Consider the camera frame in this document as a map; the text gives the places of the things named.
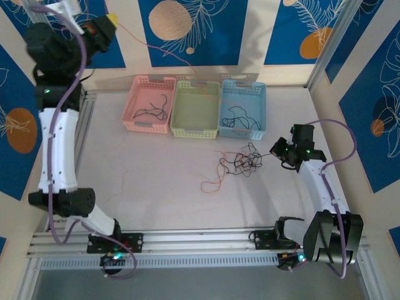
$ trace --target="pink basket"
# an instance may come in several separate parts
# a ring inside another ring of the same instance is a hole
[[[136,76],[122,114],[122,123],[126,129],[147,133],[168,133],[175,85],[176,79],[173,77]],[[156,117],[146,114],[145,110],[152,110],[152,113],[160,115]]]

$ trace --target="tangled cable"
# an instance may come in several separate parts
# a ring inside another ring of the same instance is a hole
[[[203,181],[200,185],[201,190],[206,194],[220,190],[225,174],[244,175],[248,178],[251,173],[256,172],[258,168],[263,166],[263,156],[270,155],[270,153],[261,155],[252,142],[242,147],[241,152],[216,152],[221,153],[224,157],[219,159],[219,164],[217,165],[218,181]],[[235,155],[233,161],[228,160],[228,154]],[[233,165],[234,171],[231,171],[232,167],[230,169],[229,164]],[[217,188],[212,191],[205,191],[203,189],[205,184],[217,185]]]
[[[167,98],[167,95],[165,95],[165,94],[161,94],[161,95],[165,97],[165,102],[164,102],[164,104],[162,105],[161,108],[158,108],[158,107],[154,106],[153,103],[150,102],[150,105],[153,108],[152,109],[138,109],[136,111],[135,115],[133,116],[133,119],[137,118],[139,116],[142,116],[143,114],[149,114],[151,116],[154,116],[160,121],[168,119],[168,114],[164,110],[164,107],[168,102],[168,98]]]
[[[240,116],[236,117],[236,113],[233,111],[234,108],[239,108],[239,109],[243,110],[244,111],[244,115],[246,117],[240,117]],[[224,125],[226,127],[229,127],[229,128],[233,128],[236,125],[236,121],[239,121],[243,125],[243,127],[246,128],[246,129],[252,129],[253,126],[256,125],[257,126],[257,130],[261,130],[260,122],[256,121],[252,117],[249,117],[248,116],[248,112],[243,107],[241,107],[241,106],[232,106],[232,107],[230,107],[228,109],[228,111],[233,113],[233,117],[231,117],[231,118],[224,117],[221,120],[222,125]]]

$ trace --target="blue basket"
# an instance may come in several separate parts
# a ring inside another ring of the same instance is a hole
[[[266,85],[260,82],[224,80],[219,135],[257,139],[266,132]]]

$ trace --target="blue wallpaper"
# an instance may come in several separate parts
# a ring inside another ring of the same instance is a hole
[[[236,66],[248,0],[139,0],[147,43],[193,66]],[[149,48],[153,67],[187,66]]]
[[[42,141],[34,85],[0,46],[0,191],[21,200]]]
[[[338,75],[344,62],[349,57],[351,51],[353,51],[382,2],[383,0],[364,0],[361,3],[339,46],[326,66],[326,75],[331,83],[334,81],[336,75]]]
[[[93,19],[97,16],[103,16],[107,13],[107,7],[104,0],[78,0],[81,5],[82,14],[75,17],[78,24],[83,23],[86,19]],[[55,0],[45,0],[47,4],[55,3]],[[23,37],[26,28],[31,24],[28,15],[22,6],[19,6],[11,0],[0,0],[0,6],[7,14],[8,18],[14,24],[20,35]],[[51,25],[60,34],[66,38],[70,38],[71,34],[65,30],[64,26],[54,17],[49,17]],[[97,53],[92,64],[88,68],[125,68],[123,55],[119,48],[118,40],[115,37],[109,45],[107,53]]]
[[[374,193],[400,179],[400,22],[339,105]]]
[[[394,247],[396,247],[397,253],[400,256],[400,226],[390,229],[389,233],[392,237]]]
[[[6,245],[6,238],[0,236],[0,257],[5,245]]]
[[[314,64],[343,0],[282,0],[264,64]]]

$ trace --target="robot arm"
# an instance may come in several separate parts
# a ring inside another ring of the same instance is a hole
[[[282,164],[290,165],[302,177],[315,211],[310,224],[299,219],[286,219],[282,235],[302,245],[308,261],[341,263],[339,221],[334,207],[337,204],[344,226],[346,263],[352,264],[356,260],[364,223],[360,215],[350,213],[328,170],[323,169],[326,158],[321,150],[314,149],[313,131],[312,125],[295,124],[291,129],[291,141],[281,137],[271,149]]]
[[[115,35],[116,17],[106,15],[85,22],[82,37],[90,61],[98,51],[106,52]],[[29,194],[29,203],[48,210],[48,143],[52,143],[51,179],[53,213],[78,219],[106,236],[121,233],[116,220],[104,214],[95,204],[91,188],[78,188],[74,166],[76,123],[79,117],[82,85],[79,83],[57,115],[54,135],[49,139],[49,128],[56,106],[75,80],[81,55],[76,40],[67,41],[45,23],[35,23],[26,32],[28,54],[36,61],[34,78],[35,96],[42,129],[42,173],[39,191]]]

